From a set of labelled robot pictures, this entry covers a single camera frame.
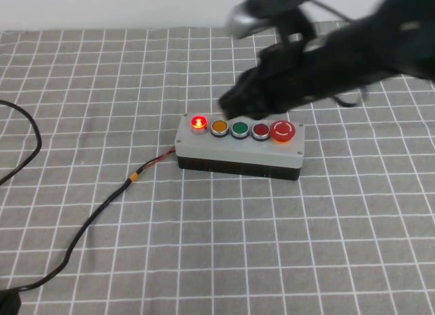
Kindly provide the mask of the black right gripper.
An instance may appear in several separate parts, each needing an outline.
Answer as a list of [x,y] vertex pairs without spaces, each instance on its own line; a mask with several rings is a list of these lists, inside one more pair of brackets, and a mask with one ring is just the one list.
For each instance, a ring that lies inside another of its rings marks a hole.
[[258,68],[243,72],[219,99],[225,117],[261,120],[336,94],[336,48],[294,42],[259,53]]

